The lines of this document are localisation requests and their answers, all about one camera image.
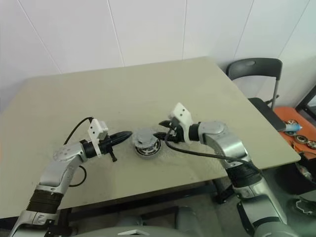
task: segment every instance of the orange surface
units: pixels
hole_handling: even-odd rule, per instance
[[[299,135],[306,136],[309,140],[316,141],[316,127],[302,117],[294,108],[290,107],[278,107],[275,108],[274,112],[283,121],[289,121],[291,119],[296,120],[303,128],[296,132]],[[294,147],[296,152],[311,152],[316,154],[316,150],[309,148],[305,144],[299,144],[295,142],[294,137],[286,135],[284,132],[280,132],[282,137],[289,143],[290,146]],[[316,155],[305,153],[307,159],[316,158]]]

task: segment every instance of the floor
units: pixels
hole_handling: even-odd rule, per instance
[[[209,195],[199,195],[178,199],[176,201],[123,211],[116,214],[89,218],[86,220],[77,221],[73,223],[73,226],[78,227],[79,233],[84,233],[95,229],[114,226],[120,218],[125,216],[141,215],[147,212],[161,210],[177,205],[189,206],[194,210],[200,221],[201,228],[205,237],[247,237],[248,235],[241,225],[236,210],[237,202],[238,199],[234,197],[229,200],[229,202],[223,205],[218,205],[211,200]],[[174,215],[170,214],[153,218],[147,221],[146,224],[150,226],[163,226],[173,228]]]
[[[316,236],[316,218],[295,214],[287,208],[287,201],[293,196],[283,192],[274,182],[275,169],[265,171],[265,177],[268,180],[270,187],[274,191],[280,204],[285,208],[288,215],[289,225],[304,237]],[[304,194],[305,198],[316,200],[316,191]],[[186,197],[176,201],[165,202],[157,205],[151,205],[141,208],[136,208],[128,211],[123,211],[115,214],[108,214],[94,218],[87,218],[77,222],[72,222],[72,226],[78,229],[79,233],[112,227],[118,220],[125,216],[141,215],[147,212],[161,210],[171,206],[189,206],[191,207],[200,221],[202,231],[205,237],[247,237],[248,234],[243,229],[240,218],[236,209],[238,199],[233,197],[227,203],[218,205],[214,203],[209,195],[199,195],[194,197]],[[163,226],[173,228],[174,215],[160,216],[147,221],[147,225]],[[7,237],[7,231],[0,231],[0,237]]]

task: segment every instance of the table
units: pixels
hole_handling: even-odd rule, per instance
[[[195,122],[220,120],[237,134],[253,162],[267,168],[299,160],[277,131],[209,58],[38,77],[28,80],[1,115],[0,218],[26,208],[43,169],[84,117],[104,120],[110,133],[151,127],[177,102]],[[88,124],[70,142],[87,138]],[[199,143],[182,147],[213,152]],[[226,176],[218,160],[169,150],[143,160],[130,139],[110,156],[84,164],[85,183],[69,188],[60,208],[74,207]],[[82,178],[80,170],[74,183]]]

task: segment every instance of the white wall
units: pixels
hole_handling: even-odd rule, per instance
[[[30,77],[210,55],[283,61],[279,105],[316,84],[316,0],[1,0],[0,109]],[[268,99],[274,80],[238,79]]]

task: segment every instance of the gray chair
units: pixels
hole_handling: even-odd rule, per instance
[[[226,75],[235,80],[247,76],[267,76],[275,77],[276,84],[273,92],[273,98],[264,102],[260,98],[249,98],[249,101],[260,111],[260,113],[277,130],[285,130],[283,121],[273,112],[276,103],[277,88],[282,71],[282,62],[276,58],[248,58],[231,63],[226,69]]]

